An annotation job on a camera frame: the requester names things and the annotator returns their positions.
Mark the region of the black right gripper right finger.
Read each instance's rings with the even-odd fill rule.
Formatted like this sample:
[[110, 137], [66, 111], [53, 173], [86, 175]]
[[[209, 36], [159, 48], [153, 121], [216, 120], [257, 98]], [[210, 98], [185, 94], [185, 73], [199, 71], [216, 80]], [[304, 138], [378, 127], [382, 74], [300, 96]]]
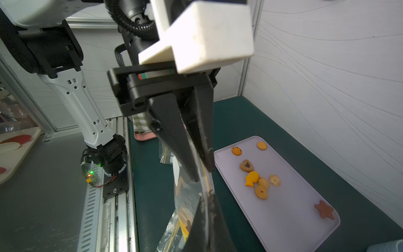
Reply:
[[208, 198], [209, 252], [235, 252], [224, 215], [215, 194]]

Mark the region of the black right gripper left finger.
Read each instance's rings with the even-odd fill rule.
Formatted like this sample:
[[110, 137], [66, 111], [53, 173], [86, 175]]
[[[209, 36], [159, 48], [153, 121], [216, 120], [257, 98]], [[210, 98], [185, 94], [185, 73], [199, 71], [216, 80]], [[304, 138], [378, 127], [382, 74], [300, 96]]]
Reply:
[[183, 248], [183, 252], [206, 252], [208, 251], [209, 223], [207, 203], [201, 197], [193, 219], [192, 228]]

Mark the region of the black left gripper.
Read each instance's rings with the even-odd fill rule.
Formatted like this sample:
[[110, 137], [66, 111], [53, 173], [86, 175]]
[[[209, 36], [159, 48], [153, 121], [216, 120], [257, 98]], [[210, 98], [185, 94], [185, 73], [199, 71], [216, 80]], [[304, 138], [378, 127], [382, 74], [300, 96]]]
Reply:
[[174, 62], [112, 68], [107, 76], [125, 117], [148, 111], [148, 124], [176, 155], [192, 181], [196, 161], [181, 114], [208, 171], [215, 171], [213, 101], [220, 69], [179, 74]]

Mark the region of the clear resealable bag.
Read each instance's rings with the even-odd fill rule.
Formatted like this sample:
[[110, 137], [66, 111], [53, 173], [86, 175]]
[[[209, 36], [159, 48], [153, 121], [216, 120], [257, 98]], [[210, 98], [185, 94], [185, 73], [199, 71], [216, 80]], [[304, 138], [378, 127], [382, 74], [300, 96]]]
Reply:
[[196, 147], [187, 133], [196, 161], [199, 181], [192, 181], [189, 174], [174, 154], [172, 170], [174, 175], [174, 206], [175, 210], [156, 248], [157, 252], [182, 252], [189, 237], [193, 219], [201, 197], [208, 204], [208, 197], [214, 191], [212, 176], [205, 168], [197, 154]]

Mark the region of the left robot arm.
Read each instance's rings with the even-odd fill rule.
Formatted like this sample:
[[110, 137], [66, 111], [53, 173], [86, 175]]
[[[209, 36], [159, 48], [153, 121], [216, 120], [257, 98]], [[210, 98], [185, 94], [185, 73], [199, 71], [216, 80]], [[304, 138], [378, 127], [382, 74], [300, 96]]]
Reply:
[[[107, 73], [124, 116], [144, 112], [151, 130], [174, 152], [193, 181], [213, 172], [213, 93], [218, 67], [187, 72], [176, 59], [140, 62], [162, 36], [146, 1], [105, 1], [121, 30], [131, 66]], [[84, 135], [85, 155], [111, 179], [126, 165], [125, 141], [113, 133], [87, 89], [83, 51], [66, 19], [98, 1], [1, 1], [1, 40], [27, 72], [62, 99]]]

